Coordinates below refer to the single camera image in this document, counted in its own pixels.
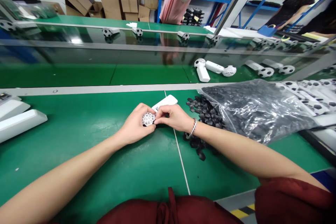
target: wrist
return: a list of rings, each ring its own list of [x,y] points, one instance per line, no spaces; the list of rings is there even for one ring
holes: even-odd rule
[[[189,117],[188,122],[185,124],[184,132],[191,133],[194,128],[195,120],[194,118]]]

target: forearm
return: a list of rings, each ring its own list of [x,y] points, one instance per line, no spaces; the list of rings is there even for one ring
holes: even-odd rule
[[[291,177],[322,186],[288,158],[249,138],[201,122],[197,123],[194,134],[215,147],[237,166],[260,179]]]
[[[3,205],[0,219],[6,224],[48,222],[120,148],[113,136],[54,168]]]

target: black dress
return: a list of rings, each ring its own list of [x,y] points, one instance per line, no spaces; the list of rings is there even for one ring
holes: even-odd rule
[[[290,19],[302,6],[311,5],[315,0],[285,0],[282,3],[282,8],[265,24],[281,26]]]

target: black components pile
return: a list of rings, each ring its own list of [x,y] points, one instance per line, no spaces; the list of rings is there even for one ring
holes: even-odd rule
[[[195,99],[188,98],[188,102],[186,104],[190,107],[191,112],[196,112],[199,114],[199,121],[202,123],[214,126],[216,128],[223,129],[225,128],[224,120],[220,115],[218,115],[217,111],[213,108],[211,103],[204,96],[195,96]],[[214,155],[218,155],[219,152],[207,144],[200,138],[193,136],[190,139],[187,139],[188,133],[184,133],[183,139],[185,141],[189,141],[190,146],[196,149],[196,153],[199,158],[204,161],[205,155],[203,153],[203,149],[207,148],[212,151]]]
[[[203,10],[198,8],[188,8],[185,11],[182,24],[189,26],[201,26],[203,16],[204,16]]]

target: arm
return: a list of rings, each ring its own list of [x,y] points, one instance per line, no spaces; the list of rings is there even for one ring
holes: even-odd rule
[[[162,117],[165,113],[169,114],[169,118]],[[178,131],[185,132],[191,132],[194,126],[194,120],[178,105],[160,107],[154,123],[167,124]],[[288,177],[327,190],[297,164],[249,138],[201,122],[197,122],[194,135],[215,147],[237,166],[263,181],[273,177]]]
[[[35,224],[50,221],[113,153],[154,131],[155,125],[142,125],[141,119],[146,112],[155,114],[147,105],[139,104],[115,135],[54,168],[21,190],[0,208],[1,223]]]
[[[282,28],[284,28],[287,24],[289,24],[290,22],[292,22],[293,20],[297,19],[308,7],[309,5],[304,5],[302,6],[290,19],[288,19],[286,21],[286,23],[284,23],[282,26],[280,26],[278,28],[278,30],[281,30]]]

